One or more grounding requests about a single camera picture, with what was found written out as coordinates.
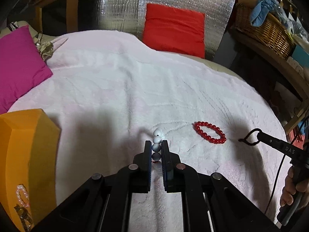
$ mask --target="metal rivet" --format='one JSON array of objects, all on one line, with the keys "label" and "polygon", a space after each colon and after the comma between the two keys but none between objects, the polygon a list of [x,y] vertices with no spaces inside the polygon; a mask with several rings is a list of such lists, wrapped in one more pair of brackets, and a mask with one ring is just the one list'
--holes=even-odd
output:
[{"label": "metal rivet", "polygon": [[100,174],[100,173],[94,173],[92,176],[91,176],[91,178],[93,179],[93,180],[98,180],[98,179],[100,179],[102,177],[102,175]]},{"label": "metal rivet", "polygon": [[138,165],[136,165],[136,164],[131,164],[131,165],[129,165],[129,169],[130,169],[130,170],[136,170],[136,169],[138,169]]},{"label": "metal rivet", "polygon": [[212,177],[214,179],[216,179],[216,180],[220,180],[220,179],[222,179],[222,174],[220,174],[220,173],[213,173]]},{"label": "metal rivet", "polygon": [[183,169],[186,168],[186,165],[183,164],[183,163],[178,163],[178,164],[176,165],[176,168],[178,168],[178,169],[180,169],[180,170],[183,170]]}]

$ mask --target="yellow box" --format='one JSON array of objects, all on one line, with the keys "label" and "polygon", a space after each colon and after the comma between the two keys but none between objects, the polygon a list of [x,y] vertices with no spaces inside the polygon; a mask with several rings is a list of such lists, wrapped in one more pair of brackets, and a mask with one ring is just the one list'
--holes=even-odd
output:
[{"label": "yellow box", "polygon": [[59,135],[60,129],[42,109],[0,115],[0,202],[20,231],[24,229],[14,209],[18,185],[28,192],[27,211],[34,225],[56,208]]}]

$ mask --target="magenta pillow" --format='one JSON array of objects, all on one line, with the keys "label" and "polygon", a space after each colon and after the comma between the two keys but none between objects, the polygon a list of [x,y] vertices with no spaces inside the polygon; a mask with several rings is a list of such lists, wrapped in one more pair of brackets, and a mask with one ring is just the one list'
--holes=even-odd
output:
[{"label": "magenta pillow", "polygon": [[52,75],[33,43],[28,26],[0,39],[0,114]]}]

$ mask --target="white blanket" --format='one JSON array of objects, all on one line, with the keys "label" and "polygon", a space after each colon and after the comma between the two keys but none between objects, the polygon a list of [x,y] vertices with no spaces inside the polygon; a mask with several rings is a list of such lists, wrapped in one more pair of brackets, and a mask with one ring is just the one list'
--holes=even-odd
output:
[{"label": "white blanket", "polygon": [[[222,173],[264,212],[282,154],[238,139],[253,128],[283,140],[285,135],[252,87],[186,57],[149,49],[130,34],[71,33],[55,39],[55,45],[65,38],[47,62],[54,75],[10,109],[42,108],[61,128],[58,204],[93,173],[114,174],[132,163],[160,127],[183,163],[200,173]],[[195,121],[220,127],[226,143],[204,140],[193,130]],[[286,159],[271,219],[278,213],[288,167]],[[182,226],[180,194],[164,192],[161,164],[153,164],[150,193],[133,195],[129,231],[182,231]]]}]

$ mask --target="silver foil sheet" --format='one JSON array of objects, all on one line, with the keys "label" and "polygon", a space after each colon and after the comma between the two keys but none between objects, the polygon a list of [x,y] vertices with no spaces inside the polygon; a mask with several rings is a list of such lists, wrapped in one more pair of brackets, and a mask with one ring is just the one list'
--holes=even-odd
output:
[{"label": "silver foil sheet", "polygon": [[97,0],[98,28],[137,34],[138,0]]},{"label": "silver foil sheet", "polygon": [[138,38],[144,31],[146,5],[156,3],[205,13],[205,50],[206,55],[214,56],[230,18],[235,0],[139,0]]}]

